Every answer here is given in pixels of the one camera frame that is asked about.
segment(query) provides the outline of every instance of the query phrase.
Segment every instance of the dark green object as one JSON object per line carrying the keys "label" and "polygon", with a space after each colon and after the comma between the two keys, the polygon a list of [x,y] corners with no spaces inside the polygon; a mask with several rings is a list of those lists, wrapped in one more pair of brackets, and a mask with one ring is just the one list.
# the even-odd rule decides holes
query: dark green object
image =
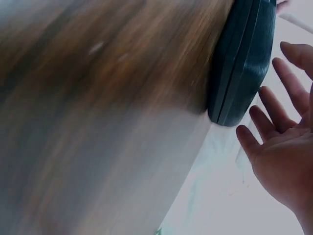
{"label": "dark green object", "polygon": [[276,0],[235,0],[213,54],[208,114],[222,126],[243,118],[268,71]]}

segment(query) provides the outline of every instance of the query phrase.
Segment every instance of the hand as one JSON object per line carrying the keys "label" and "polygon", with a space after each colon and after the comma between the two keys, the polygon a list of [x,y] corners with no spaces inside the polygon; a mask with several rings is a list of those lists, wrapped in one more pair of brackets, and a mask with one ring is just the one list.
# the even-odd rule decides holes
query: hand
{"label": "hand", "polygon": [[[313,79],[313,47],[281,43],[281,49]],[[274,93],[262,87],[259,95],[272,122],[257,106],[249,112],[264,144],[245,126],[237,128],[237,136],[263,187],[313,234],[313,87],[306,92],[283,60],[275,58],[273,66],[302,117],[300,123],[290,120]]]}
{"label": "hand", "polygon": [[278,0],[277,1],[277,14],[280,14],[291,4],[291,0]]}

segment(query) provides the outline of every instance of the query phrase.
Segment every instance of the person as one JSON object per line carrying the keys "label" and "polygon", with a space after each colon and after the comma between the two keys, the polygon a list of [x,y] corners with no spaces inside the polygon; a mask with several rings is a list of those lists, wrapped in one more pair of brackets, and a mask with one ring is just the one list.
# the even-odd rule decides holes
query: person
{"label": "person", "polygon": [[[282,42],[281,50],[313,80],[313,47]],[[249,113],[263,144],[242,125],[237,137],[265,190],[294,212],[305,235],[313,235],[313,86],[308,93],[282,59],[272,63],[302,119],[289,119],[274,93],[261,87],[259,96],[271,121],[257,106]]]}
{"label": "person", "polygon": [[281,14],[290,4],[291,0],[277,0],[277,13]]}

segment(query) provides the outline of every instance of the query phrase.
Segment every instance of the finger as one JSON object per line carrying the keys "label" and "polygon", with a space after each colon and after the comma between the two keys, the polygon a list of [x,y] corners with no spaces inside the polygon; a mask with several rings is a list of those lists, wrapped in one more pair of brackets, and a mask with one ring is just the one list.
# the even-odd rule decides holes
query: finger
{"label": "finger", "polygon": [[295,109],[303,116],[309,110],[310,94],[304,89],[296,75],[282,59],[274,58],[273,66],[286,88]]}
{"label": "finger", "polygon": [[289,1],[289,0],[286,0],[286,1],[283,1],[283,2],[281,2],[281,3],[279,3],[279,4],[277,4],[276,13],[277,13],[277,14],[282,13],[282,11],[283,11],[286,7],[288,7],[289,5],[290,5],[290,1]]}
{"label": "finger", "polygon": [[258,106],[252,106],[249,112],[263,142],[266,142],[269,139],[279,135],[275,129],[275,126],[270,122],[268,117]]}
{"label": "finger", "polygon": [[306,44],[290,44],[282,42],[281,50],[294,65],[304,70],[313,79],[313,47]]}
{"label": "finger", "polygon": [[253,164],[255,161],[255,153],[261,147],[258,141],[255,139],[250,130],[245,126],[238,126],[236,129],[238,140],[246,152],[250,162]]}
{"label": "finger", "polygon": [[296,125],[294,121],[289,119],[285,109],[268,87],[261,87],[259,95],[274,126],[276,127],[276,130],[279,133],[284,133]]}

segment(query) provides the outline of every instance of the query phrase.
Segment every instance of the white surface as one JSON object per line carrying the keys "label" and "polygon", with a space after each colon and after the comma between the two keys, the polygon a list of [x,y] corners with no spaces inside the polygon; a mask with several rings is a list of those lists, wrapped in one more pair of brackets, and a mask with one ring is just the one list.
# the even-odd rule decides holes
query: white surface
{"label": "white surface", "polygon": [[[277,19],[273,56],[279,44],[312,44],[312,34]],[[310,80],[296,70],[309,88]],[[272,66],[264,84],[275,90],[291,117],[299,119]],[[258,96],[253,103],[260,104]],[[256,129],[245,115],[243,124]],[[235,128],[213,125],[175,202],[165,217],[162,235],[303,234],[291,211],[260,186],[241,150]]]}

